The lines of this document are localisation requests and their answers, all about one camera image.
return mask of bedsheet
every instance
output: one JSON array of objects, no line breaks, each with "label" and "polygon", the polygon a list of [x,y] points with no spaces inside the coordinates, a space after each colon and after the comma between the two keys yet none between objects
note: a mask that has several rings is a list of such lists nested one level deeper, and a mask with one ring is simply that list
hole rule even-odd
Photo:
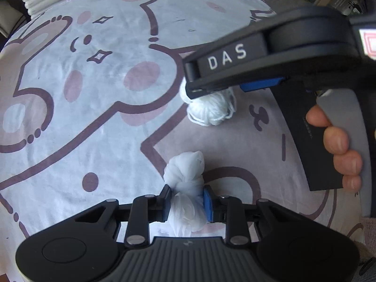
[{"label": "bedsheet", "polygon": [[[235,88],[220,126],[187,119],[181,58],[273,14],[263,0],[66,0],[15,33],[0,56],[0,276],[22,281],[26,237],[108,198],[158,194],[184,151],[203,152],[217,194],[271,199],[363,242],[359,196],[309,191],[268,89]],[[214,235],[223,224],[193,234]]]}]

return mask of human hand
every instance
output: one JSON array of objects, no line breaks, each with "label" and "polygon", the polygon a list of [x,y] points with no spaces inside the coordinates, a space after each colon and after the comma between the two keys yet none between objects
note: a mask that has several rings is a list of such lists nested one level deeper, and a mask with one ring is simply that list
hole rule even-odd
[{"label": "human hand", "polygon": [[358,192],[362,186],[359,173],[363,161],[360,154],[349,149],[349,137],[345,131],[334,127],[323,110],[315,105],[306,115],[307,122],[316,127],[327,127],[324,132],[324,146],[334,155],[334,168],[343,174],[342,185],[347,192]]}]

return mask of white cloth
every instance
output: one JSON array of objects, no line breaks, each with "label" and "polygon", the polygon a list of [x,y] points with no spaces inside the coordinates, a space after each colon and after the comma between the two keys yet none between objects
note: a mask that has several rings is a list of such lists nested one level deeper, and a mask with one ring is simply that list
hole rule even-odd
[{"label": "white cloth", "polygon": [[201,151],[188,151],[170,159],[163,179],[172,189],[168,223],[174,235],[189,237],[206,224],[203,205],[204,155]]}]

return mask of ribbed black grip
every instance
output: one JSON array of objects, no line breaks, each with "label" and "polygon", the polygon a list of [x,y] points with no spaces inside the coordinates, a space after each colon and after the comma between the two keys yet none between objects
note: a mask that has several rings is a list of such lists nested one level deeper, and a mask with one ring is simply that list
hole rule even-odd
[{"label": "ribbed black grip", "polygon": [[272,282],[251,252],[215,238],[155,238],[150,247],[128,251],[101,282]]}]

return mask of white yarn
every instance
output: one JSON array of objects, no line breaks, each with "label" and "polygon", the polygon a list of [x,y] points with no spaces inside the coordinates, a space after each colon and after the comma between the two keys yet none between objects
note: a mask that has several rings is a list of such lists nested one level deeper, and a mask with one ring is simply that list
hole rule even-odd
[{"label": "white yarn", "polygon": [[172,189],[167,222],[174,235],[189,237],[206,224],[204,210],[204,156],[201,151],[186,152],[170,159],[163,179]]},{"label": "white yarn", "polygon": [[219,125],[232,117],[236,111],[236,98],[232,88],[191,100],[185,91],[186,80],[180,85],[180,97],[188,104],[187,115],[193,123],[210,126]]}]

